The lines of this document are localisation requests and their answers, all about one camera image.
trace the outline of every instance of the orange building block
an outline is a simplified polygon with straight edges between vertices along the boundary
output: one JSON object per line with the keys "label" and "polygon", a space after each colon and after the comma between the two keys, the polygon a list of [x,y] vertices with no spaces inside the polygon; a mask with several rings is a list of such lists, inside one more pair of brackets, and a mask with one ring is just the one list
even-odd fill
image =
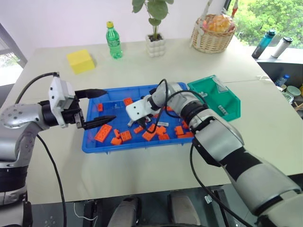
{"label": "orange building block", "polygon": [[163,135],[164,133],[166,133],[166,128],[163,127],[163,126],[157,127],[156,133],[157,133],[158,136]]}
{"label": "orange building block", "polygon": [[95,140],[98,140],[99,142],[103,143],[111,130],[112,130],[112,126],[108,124],[104,124],[96,134]]}
{"label": "orange building block", "polygon": [[117,137],[117,139],[119,139],[120,136],[121,136],[118,129],[114,129],[114,134],[115,134],[115,136]]}
{"label": "orange building block", "polygon": [[129,130],[120,133],[121,139],[123,142],[129,141],[132,139],[132,135]]}
{"label": "orange building block", "polygon": [[184,129],[188,129],[188,125],[186,124],[185,121],[182,121],[182,126],[183,126]]}
{"label": "orange building block", "polygon": [[123,102],[125,104],[125,106],[130,105],[133,103],[133,100],[131,98],[125,98],[123,99]]}
{"label": "orange building block", "polygon": [[[148,128],[148,131],[153,131],[154,127],[155,127],[155,124],[152,124],[152,125]],[[144,139],[146,139],[147,141],[151,141],[151,139],[152,139],[155,135],[156,135],[156,132],[154,132],[154,133],[149,133],[149,132],[146,131],[145,133],[143,133],[142,137],[143,137]]]}
{"label": "orange building block", "polygon": [[166,107],[167,111],[174,111],[170,106]]}
{"label": "orange building block", "polygon": [[113,139],[110,143],[113,144],[113,145],[120,145],[120,144],[122,144],[122,139],[118,139],[116,137],[113,137]]}
{"label": "orange building block", "polygon": [[175,132],[176,132],[176,135],[177,135],[177,136],[183,135],[183,134],[184,134],[183,129],[182,129],[181,126],[175,127]]}
{"label": "orange building block", "polygon": [[185,135],[178,135],[178,139],[190,138],[190,137],[194,137],[194,134],[191,131],[186,132]]}
{"label": "orange building block", "polygon": [[139,132],[141,132],[144,128],[142,126],[139,126],[137,128],[134,129],[134,133],[138,134]]}
{"label": "orange building block", "polygon": [[168,134],[163,134],[163,135],[159,135],[159,140],[169,140],[169,135]]}
{"label": "orange building block", "polygon": [[99,111],[99,112],[102,112],[102,111],[103,111],[103,104],[102,104],[102,103],[99,103],[99,104],[98,104],[98,111]]}

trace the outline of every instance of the yellow sponge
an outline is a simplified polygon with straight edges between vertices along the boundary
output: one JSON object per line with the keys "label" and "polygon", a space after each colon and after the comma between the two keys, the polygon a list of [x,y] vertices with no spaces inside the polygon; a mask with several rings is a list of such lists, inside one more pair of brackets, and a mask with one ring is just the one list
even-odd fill
{"label": "yellow sponge", "polygon": [[67,55],[72,70],[75,74],[95,68],[93,59],[87,50],[76,51]]}

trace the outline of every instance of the green plastic bin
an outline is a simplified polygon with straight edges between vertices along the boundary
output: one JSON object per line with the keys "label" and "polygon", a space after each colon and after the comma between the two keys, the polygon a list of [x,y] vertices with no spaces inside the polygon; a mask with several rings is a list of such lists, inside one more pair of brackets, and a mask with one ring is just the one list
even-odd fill
{"label": "green plastic bin", "polygon": [[241,117],[241,101],[215,75],[187,84],[190,90],[200,93],[209,108],[226,121]]}

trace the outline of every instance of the black cable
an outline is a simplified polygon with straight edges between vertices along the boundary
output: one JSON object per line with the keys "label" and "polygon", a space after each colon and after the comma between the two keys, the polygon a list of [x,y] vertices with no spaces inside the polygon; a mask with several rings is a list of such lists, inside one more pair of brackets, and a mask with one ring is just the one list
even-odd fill
{"label": "black cable", "polygon": [[[37,80],[43,78],[43,77],[47,77],[47,76],[54,76],[54,77],[59,77],[59,74],[56,73],[56,72],[49,72],[49,73],[45,73],[45,74],[42,74],[40,76],[37,76],[36,78],[32,79],[21,91],[21,93],[19,94],[18,98],[16,99],[16,102],[15,104],[18,104],[22,98],[22,96],[24,95],[24,93],[26,92],[26,90]],[[62,183],[61,183],[61,179],[60,179],[60,176],[59,176],[59,172],[58,172],[58,169],[57,169],[57,165],[46,145],[46,143],[44,142],[44,140],[39,136],[37,135],[38,139],[41,141],[41,143],[43,144],[52,164],[53,164],[53,168],[55,169],[55,173],[56,173],[56,176],[57,176],[57,180],[58,180],[58,184],[59,184],[59,188],[60,188],[60,194],[61,194],[61,200],[62,200],[62,206],[63,206],[63,227],[66,227],[66,224],[67,224],[67,216],[66,216],[66,203],[65,203],[65,198],[64,198],[64,194],[63,194],[63,187],[62,187]]]}
{"label": "black cable", "polygon": [[196,180],[198,181],[198,183],[201,185],[201,187],[213,198],[213,200],[215,200],[218,205],[223,208],[224,210],[226,210],[228,213],[230,213],[232,216],[234,216],[239,222],[241,222],[243,225],[247,226],[247,227],[253,227],[251,224],[247,223],[245,220],[243,220],[242,218],[240,218],[237,214],[235,214],[232,210],[230,210],[228,207],[226,207],[199,179],[199,177],[196,174],[195,168],[194,168],[194,164],[193,164],[193,149],[194,149],[194,145],[192,144],[190,147],[190,154],[189,154],[189,161],[190,161],[190,167],[191,170],[196,178]]}
{"label": "black cable", "polygon": [[58,184],[59,184],[59,188],[60,188],[60,194],[61,194],[61,199],[62,199],[62,206],[63,206],[63,227],[66,227],[66,203],[65,203],[65,199],[64,199],[64,194],[63,194],[63,188],[62,188],[62,183],[61,183],[61,179],[60,179],[60,176],[59,176],[59,172],[58,172],[58,169],[57,169],[57,165],[46,145],[46,143],[44,142],[44,140],[39,136],[37,135],[38,139],[41,141],[41,143],[43,144],[52,164],[53,164],[53,168],[55,169],[55,173],[56,173],[56,177],[57,177],[57,180],[58,180]]}
{"label": "black cable", "polygon": [[20,92],[18,98],[15,101],[15,104],[18,104],[22,98],[22,96],[24,95],[24,93],[26,92],[26,90],[37,80],[43,78],[43,77],[47,77],[47,76],[54,76],[54,77],[59,77],[59,74],[56,72],[49,72],[49,73],[45,73],[42,74],[40,76],[37,76],[36,78],[32,79],[28,84],[26,84],[26,86],[22,89],[22,91]]}
{"label": "black cable", "polygon": [[198,96],[199,98],[201,98],[201,99],[203,100],[204,104],[206,105],[206,107],[208,108],[208,105],[207,105],[206,100],[205,100],[199,93],[197,93],[196,91],[192,91],[192,90],[181,90],[181,91],[175,92],[175,93],[172,94],[170,97],[168,97],[168,91],[169,91],[169,90],[168,90],[168,83],[167,83],[167,80],[166,80],[166,79],[161,80],[160,83],[158,84],[158,86],[159,86],[162,82],[165,83],[165,103],[164,103],[164,107],[161,108],[161,109],[160,109],[160,112],[158,113],[158,117],[157,117],[157,119],[156,119],[156,123],[155,123],[154,129],[153,129],[152,131],[149,131],[147,128],[145,128],[145,130],[146,130],[148,133],[150,133],[150,134],[155,133],[155,131],[156,131],[156,129],[157,129],[157,126],[158,126],[158,122],[159,122],[160,117],[161,117],[161,114],[162,114],[162,112],[163,112],[163,109],[165,110],[165,112],[166,112],[166,114],[167,114],[168,116],[173,117],[173,118],[180,118],[179,116],[171,115],[171,114],[168,112],[168,110],[167,110],[167,102],[168,102],[172,97],[174,97],[174,96],[177,95],[177,94],[180,94],[180,93],[183,93],[183,92],[192,93],[192,94]]}

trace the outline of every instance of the woven basket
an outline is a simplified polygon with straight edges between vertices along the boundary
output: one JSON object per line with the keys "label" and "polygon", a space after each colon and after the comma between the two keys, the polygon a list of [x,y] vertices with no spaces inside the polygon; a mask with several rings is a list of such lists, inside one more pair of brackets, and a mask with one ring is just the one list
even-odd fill
{"label": "woven basket", "polygon": [[[208,14],[205,17],[207,23],[214,18],[215,14]],[[203,53],[220,53],[224,51],[230,43],[236,28],[230,32],[213,32],[210,30],[203,29],[204,34],[201,36],[200,46],[197,47],[198,31],[194,28],[192,33],[193,47]]]}

